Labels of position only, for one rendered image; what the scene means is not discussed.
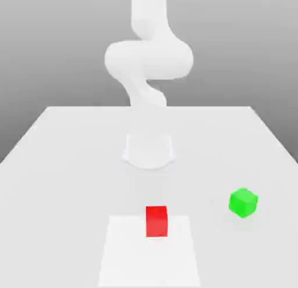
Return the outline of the small green cube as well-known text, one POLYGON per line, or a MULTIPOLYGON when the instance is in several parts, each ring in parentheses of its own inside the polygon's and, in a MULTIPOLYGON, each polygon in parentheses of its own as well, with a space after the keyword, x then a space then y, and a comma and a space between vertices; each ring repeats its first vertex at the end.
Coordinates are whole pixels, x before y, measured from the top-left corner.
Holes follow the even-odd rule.
POLYGON ((229 209, 241 218, 246 218, 256 211, 258 195, 247 188, 239 188, 231 193, 229 209))

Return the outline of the small red cube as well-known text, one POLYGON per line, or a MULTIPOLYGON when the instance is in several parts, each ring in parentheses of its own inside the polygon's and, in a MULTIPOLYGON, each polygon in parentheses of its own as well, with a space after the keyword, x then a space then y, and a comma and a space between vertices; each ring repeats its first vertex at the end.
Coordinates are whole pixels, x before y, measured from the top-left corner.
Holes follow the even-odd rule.
POLYGON ((168 236, 168 211, 166 206, 146 207, 146 237, 168 236))

